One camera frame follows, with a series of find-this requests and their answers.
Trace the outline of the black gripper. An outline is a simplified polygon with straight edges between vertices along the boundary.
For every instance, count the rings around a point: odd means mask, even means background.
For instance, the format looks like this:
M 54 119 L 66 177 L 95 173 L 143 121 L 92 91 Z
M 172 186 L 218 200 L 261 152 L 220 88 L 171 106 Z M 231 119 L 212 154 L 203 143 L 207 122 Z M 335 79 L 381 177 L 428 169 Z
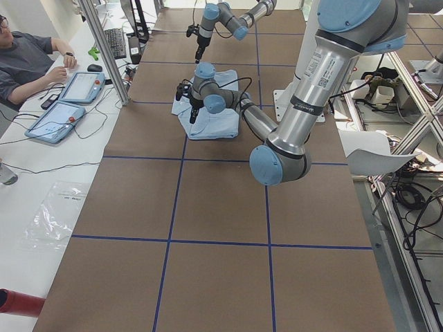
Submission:
M 204 107 L 204 101 L 201 97 L 195 96 L 191 82 L 187 84 L 185 82 L 181 82 L 177 86 L 175 100 L 179 101 L 182 97 L 189 99 L 192 107 L 190 112 L 190 124 L 194 124 L 197 120 L 199 110 Z
M 186 31 L 186 37 L 190 37 L 191 35 L 197 36 L 197 44 L 198 48 L 195 53 L 195 63 L 199 64 L 206 47 L 209 46 L 211 40 L 211 30 L 207 30 L 203 26 L 191 24 L 188 26 Z

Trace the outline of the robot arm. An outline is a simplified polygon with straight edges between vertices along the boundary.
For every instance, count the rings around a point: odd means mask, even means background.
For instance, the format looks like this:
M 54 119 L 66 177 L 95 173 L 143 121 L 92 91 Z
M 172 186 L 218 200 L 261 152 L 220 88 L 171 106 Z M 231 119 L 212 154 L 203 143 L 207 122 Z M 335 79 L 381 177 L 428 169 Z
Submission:
M 406 41 L 407 1 L 320 1 L 311 7 L 308 22 L 316 47 L 308 54 L 299 83 L 284 116 L 275 123 L 246 93 L 223 89 L 215 81 L 215 67 L 197 59 L 190 83 L 177 87 L 177 99 L 187 98 L 190 121 L 199 110 L 211 113 L 233 109 L 262 141 L 250 155 L 255 179 L 277 185 L 302 178 L 311 160 L 305 143 L 329 99 L 343 85 L 361 55 L 400 49 Z
M 207 3 L 204 7 L 201 23 L 196 24 L 194 21 L 186 30 L 186 37 L 197 36 L 198 47 L 195 53 L 195 63 L 198 64 L 201 61 L 205 49 L 210 45 L 217 23 L 223 25 L 234 38 L 242 40 L 256 21 L 272 14 L 276 5 L 277 1 L 274 0 L 257 1 L 253 8 L 236 17 L 230 5 L 225 1 Z

